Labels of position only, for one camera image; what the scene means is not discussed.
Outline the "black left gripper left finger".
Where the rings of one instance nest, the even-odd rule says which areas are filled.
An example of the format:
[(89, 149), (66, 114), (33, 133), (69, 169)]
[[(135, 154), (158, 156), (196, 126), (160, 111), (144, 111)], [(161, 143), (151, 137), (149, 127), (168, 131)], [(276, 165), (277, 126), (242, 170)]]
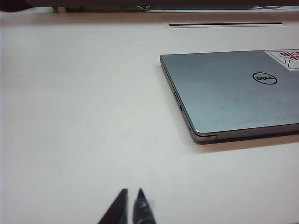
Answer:
[(98, 224), (128, 223), (128, 189), (122, 189)]

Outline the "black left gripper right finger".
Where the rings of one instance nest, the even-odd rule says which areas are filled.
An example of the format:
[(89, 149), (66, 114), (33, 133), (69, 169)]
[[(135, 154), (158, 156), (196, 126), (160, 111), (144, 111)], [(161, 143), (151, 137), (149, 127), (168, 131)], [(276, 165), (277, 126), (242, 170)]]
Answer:
[(152, 209), (142, 188), (139, 188), (134, 202), (132, 221), (134, 224), (156, 224)]

